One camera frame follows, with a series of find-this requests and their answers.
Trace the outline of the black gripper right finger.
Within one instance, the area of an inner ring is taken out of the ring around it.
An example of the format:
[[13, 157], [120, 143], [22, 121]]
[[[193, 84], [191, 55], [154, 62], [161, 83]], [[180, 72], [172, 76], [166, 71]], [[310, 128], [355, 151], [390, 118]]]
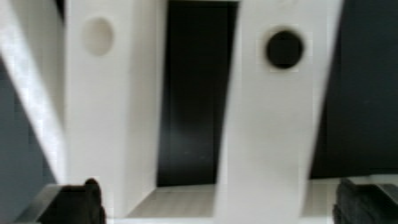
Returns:
[[398, 224], [398, 186], [342, 179], [332, 208], [333, 224]]

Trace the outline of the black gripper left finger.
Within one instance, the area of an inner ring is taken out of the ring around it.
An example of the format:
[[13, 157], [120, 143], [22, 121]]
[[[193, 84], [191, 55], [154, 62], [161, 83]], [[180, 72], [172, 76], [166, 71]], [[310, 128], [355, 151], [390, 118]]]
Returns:
[[101, 187], [93, 178], [81, 185], [49, 184], [13, 224], [106, 224]]

